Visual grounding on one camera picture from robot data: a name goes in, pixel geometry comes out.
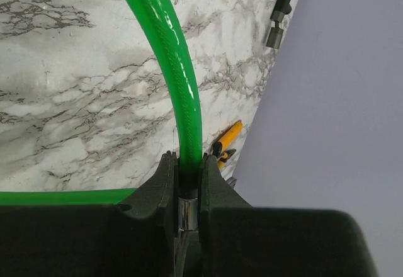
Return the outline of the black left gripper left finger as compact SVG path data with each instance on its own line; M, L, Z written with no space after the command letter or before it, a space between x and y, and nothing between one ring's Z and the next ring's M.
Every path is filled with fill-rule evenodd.
M162 155L152 177L115 206L115 273L174 276L177 157Z

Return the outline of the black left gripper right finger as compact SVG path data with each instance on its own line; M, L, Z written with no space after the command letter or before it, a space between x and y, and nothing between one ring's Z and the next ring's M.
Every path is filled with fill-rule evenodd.
M198 234L203 276L228 276L242 266L239 220L251 208L224 180L216 157L205 154L198 175Z

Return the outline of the green cable lock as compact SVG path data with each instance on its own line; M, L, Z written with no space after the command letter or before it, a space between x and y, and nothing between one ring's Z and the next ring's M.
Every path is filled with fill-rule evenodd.
M1 206L115 204L122 172L176 120L202 158L195 72L171 0L1 0Z

